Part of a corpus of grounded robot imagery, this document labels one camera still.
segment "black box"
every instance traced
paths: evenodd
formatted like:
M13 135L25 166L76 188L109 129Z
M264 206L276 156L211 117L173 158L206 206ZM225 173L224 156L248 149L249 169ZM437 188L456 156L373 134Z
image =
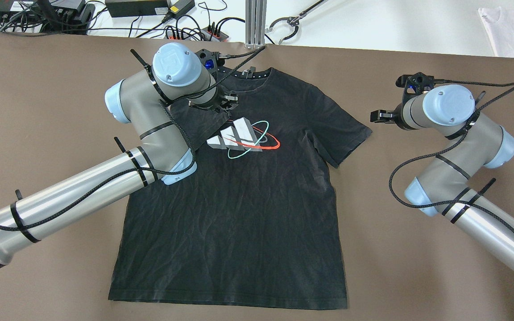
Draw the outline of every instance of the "black box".
M166 0L106 0L106 8L113 18L119 16L165 16Z

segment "brown table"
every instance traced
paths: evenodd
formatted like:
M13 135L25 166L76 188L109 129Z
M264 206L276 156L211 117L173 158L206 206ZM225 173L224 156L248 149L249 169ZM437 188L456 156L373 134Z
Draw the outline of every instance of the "brown table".
M0 208L139 144L132 126L116 122L104 91L151 59L163 41L77 35L20 38L0 34ZM223 53L240 43L186 42ZM349 309L301 311L219 305L128 303L107 300L126 199L98 211L16 255L0 270L1 320L514 320L514 272L441 215L428 218L398 204L387 189L392 169L436 152L434 130L405 132L369 124L369 112L392 109L399 75L514 81L514 59L322 49L270 45L251 61L317 85L374 130L337 170L340 237ZM469 87L475 95L482 88ZM501 91L486 89L492 98ZM485 112L514 136L514 93ZM403 189L426 166L398 174ZM481 170L474 189L491 177L486 197L514 216L514 159Z

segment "light blue joint cap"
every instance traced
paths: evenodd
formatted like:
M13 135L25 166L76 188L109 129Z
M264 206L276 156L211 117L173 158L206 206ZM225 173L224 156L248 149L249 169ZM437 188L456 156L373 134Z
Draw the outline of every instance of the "light blue joint cap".
M121 123L128 124L130 120L124 115L124 111L122 111L122 103L120 102L120 86L124 79L119 81L116 85L108 88L106 93L104 93L104 103L106 103L106 108L108 111L114 116L116 120Z
M455 126L475 111L475 99L469 89L460 85L435 87L424 97L424 114L436 124Z
M171 172L177 172L185 169L191 164L191 160L194 158L194 155L191 154L191 150L188 149L187 152L183 155L180 161L172 168ZM178 175L166 175L162 178L162 181L166 185L174 184L176 181L181 181L182 179L192 175L198 169L198 164L194 163L194 166L191 169L178 174Z
M412 203L413 205L425 205L431 204L432 201L424 191L422 185L420 185L420 181L415 177L414 180L410 183L408 188L404 191L404 195ZM420 209L423 213L426 213L429 217L433 217L437 214L435 207L422 207Z
M184 87L192 84L202 73L198 56L185 45L166 43L153 56L153 73L168 86Z
M510 161L510 159L514 156L514 137L511 136L505 130L505 128L501 127L501 129L503 130L503 140L501 142L501 147L491 162L483 165L488 169L496 169L497 167Z

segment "black t-shirt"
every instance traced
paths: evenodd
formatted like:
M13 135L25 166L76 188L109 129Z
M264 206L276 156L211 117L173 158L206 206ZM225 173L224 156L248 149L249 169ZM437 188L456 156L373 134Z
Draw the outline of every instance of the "black t-shirt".
M223 85L239 97L229 115L172 106L198 170L130 196L108 298L346 309L327 163L371 130L273 68Z

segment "white tag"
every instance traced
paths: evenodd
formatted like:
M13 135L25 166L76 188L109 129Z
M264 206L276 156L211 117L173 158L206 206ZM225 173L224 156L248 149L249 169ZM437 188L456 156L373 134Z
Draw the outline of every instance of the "white tag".
M21 5L20 2L23 2L25 5L30 6L34 1L13 1L13 5L9 9L11 12L22 12L25 9L24 5Z
M168 8L154 8L156 14L167 14L168 13Z

